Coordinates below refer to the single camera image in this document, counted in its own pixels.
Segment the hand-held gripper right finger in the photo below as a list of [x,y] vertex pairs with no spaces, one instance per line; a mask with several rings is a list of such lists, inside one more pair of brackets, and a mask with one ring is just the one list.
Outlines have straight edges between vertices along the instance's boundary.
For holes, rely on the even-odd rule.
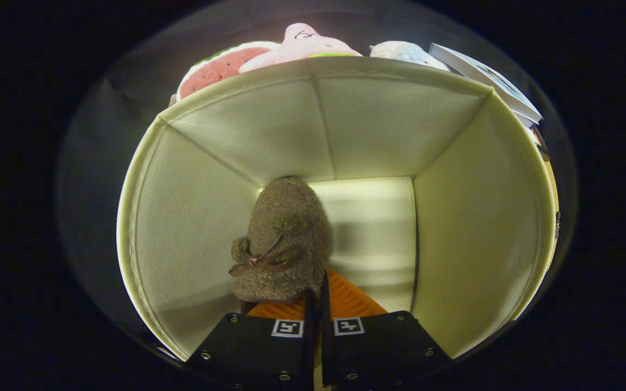
[[333,390],[426,390],[453,360],[408,311],[389,312],[328,270],[321,364]]

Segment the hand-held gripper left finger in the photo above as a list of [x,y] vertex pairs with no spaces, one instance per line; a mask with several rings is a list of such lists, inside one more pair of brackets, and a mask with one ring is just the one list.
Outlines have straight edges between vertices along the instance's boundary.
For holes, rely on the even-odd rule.
[[303,320],[226,313],[186,361],[218,390],[315,389],[316,297]]

